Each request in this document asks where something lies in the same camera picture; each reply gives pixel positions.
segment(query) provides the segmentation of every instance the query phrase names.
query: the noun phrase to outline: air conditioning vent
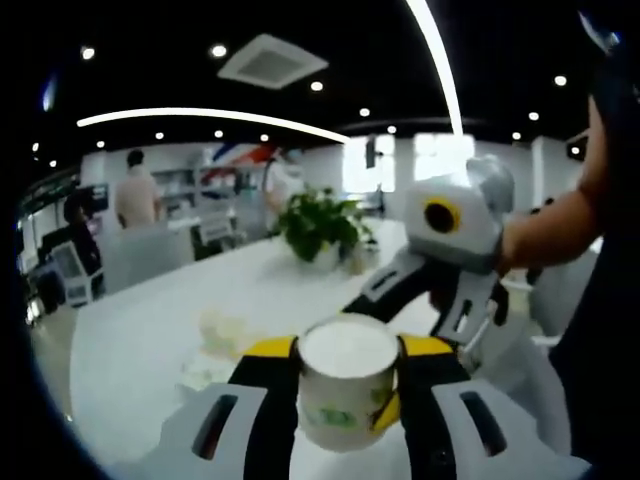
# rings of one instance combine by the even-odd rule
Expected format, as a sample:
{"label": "air conditioning vent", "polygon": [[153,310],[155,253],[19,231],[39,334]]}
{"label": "air conditioning vent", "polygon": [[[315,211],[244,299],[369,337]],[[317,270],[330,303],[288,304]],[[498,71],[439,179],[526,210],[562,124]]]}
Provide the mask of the air conditioning vent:
{"label": "air conditioning vent", "polygon": [[262,34],[232,56],[218,76],[279,90],[328,65],[325,60],[300,47]]}

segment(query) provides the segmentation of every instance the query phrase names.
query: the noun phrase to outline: robotic hand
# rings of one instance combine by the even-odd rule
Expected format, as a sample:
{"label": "robotic hand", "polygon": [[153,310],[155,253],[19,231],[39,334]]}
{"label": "robotic hand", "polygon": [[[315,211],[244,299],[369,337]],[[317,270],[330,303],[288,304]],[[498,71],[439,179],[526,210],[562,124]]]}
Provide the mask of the robotic hand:
{"label": "robotic hand", "polygon": [[[422,293],[449,293],[434,330],[439,338],[399,337],[398,395],[372,424],[385,428],[399,410],[414,480],[564,480],[589,468],[554,453],[535,420],[489,383],[470,380],[456,354],[482,335],[490,299],[498,303],[494,321],[506,319],[508,297],[493,269],[512,205],[513,179],[493,159],[416,183],[407,198],[408,246],[344,308],[387,323]],[[158,448],[134,474],[289,478],[300,367],[296,337],[258,343],[229,383],[209,386],[165,421]]]}

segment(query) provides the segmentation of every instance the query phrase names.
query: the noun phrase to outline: window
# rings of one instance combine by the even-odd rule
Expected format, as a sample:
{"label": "window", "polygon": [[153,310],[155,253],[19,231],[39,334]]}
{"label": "window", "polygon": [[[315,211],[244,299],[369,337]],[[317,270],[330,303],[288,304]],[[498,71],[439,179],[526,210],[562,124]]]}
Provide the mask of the window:
{"label": "window", "polygon": [[475,154],[471,135],[419,133],[413,139],[414,180],[426,180],[461,170]]}
{"label": "window", "polygon": [[382,154],[376,158],[376,165],[367,168],[366,137],[352,138],[343,145],[342,190],[347,193],[375,192],[382,184],[383,192],[396,189],[395,137],[380,135],[375,139],[376,152]]}

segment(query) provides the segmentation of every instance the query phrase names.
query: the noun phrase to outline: white mug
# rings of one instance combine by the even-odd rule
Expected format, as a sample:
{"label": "white mug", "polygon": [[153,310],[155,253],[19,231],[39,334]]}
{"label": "white mug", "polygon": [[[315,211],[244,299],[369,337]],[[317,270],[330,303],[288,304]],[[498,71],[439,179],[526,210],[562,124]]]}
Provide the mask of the white mug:
{"label": "white mug", "polygon": [[[341,338],[340,334],[347,332],[345,324],[352,330],[355,328],[354,332],[358,328],[354,325],[364,328],[366,335],[357,341]],[[351,340],[355,345],[354,358],[345,350]],[[324,342],[324,351],[318,350],[318,341]],[[298,340],[298,351],[302,359],[298,419],[307,438],[336,452],[358,450],[375,443],[384,430],[373,431],[374,415],[394,388],[394,366],[399,354],[395,335],[384,324],[365,315],[340,314],[305,332]],[[356,358],[358,353],[367,358]],[[332,359],[339,361],[340,354],[343,363],[345,358],[349,359],[348,368],[343,371],[338,370],[339,364],[327,365]]]}

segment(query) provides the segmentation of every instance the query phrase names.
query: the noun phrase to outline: camera lens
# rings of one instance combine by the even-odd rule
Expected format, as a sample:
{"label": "camera lens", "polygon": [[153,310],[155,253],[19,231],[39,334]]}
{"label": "camera lens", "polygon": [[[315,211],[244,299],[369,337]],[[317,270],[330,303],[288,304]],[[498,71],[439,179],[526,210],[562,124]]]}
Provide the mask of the camera lens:
{"label": "camera lens", "polygon": [[437,203],[427,205],[424,210],[424,219],[431,228],[439,233],[449,233],[455,226],[453,213],[444,205]]}

